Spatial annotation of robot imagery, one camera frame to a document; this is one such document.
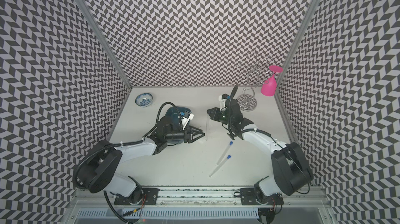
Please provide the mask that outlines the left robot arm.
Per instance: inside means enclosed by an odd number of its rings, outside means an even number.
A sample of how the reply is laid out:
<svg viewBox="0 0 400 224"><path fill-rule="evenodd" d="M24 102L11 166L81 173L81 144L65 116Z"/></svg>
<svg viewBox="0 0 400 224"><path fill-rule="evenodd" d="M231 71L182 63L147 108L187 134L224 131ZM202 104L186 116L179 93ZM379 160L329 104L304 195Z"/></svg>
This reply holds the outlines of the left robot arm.
<svg viewBox="0 0 400 224"><path fill-rule="evenodd" d="M122 176L118 166L129 160L159 154L174 144L191 144L204 137L203 130L190 126L190 118L164 116L139 141L112 144L100 141L75 167L72 182L91 193L104 191L137 204L144 198L142 186L131 176Z"/></svg>

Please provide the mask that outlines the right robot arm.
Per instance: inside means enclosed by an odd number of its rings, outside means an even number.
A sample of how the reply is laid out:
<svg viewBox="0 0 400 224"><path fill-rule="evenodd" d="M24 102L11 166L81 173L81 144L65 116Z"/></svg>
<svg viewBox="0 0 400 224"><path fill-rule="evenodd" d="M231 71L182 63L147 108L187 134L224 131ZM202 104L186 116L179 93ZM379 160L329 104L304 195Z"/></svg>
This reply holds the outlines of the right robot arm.
<svg viewBox="0 0 400 224"><path fill-rule="evenodd" d="M304 186L310 186L314 178L305 154L296 142L284 143L261 130L241 113L236 99L223 99L222 107L207 110L211 120L227 126L228 136L253 144L270 159L272 174L254 184L255 199L260 204L272 204L281 193L291 196Z"/></svg>

